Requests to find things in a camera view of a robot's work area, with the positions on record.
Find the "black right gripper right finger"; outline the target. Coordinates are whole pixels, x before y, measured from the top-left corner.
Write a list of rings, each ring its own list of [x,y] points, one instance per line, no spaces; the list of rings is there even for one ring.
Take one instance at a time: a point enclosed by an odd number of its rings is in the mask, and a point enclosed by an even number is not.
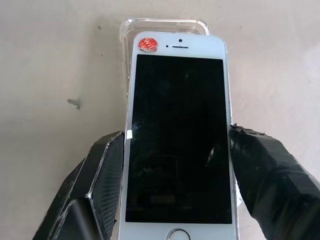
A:
[[[320,240],[320,182],[265,133],[234,124],[229,138],[241,197],[266,240]]]

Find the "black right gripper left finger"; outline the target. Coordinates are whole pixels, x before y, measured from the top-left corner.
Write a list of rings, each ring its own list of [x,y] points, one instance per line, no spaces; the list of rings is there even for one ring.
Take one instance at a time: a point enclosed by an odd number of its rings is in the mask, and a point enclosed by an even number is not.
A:
[[[111,240],[125,135],[101,137],[64,179],[32,240]]]

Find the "round red sticker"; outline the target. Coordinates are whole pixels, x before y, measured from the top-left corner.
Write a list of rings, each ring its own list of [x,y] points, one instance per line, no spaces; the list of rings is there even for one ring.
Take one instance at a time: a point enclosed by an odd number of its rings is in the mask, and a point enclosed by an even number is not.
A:
[[[158,42],[151,37],[144,37],[138,43],[138,49],[145,53],[155,53],[158,49]]]

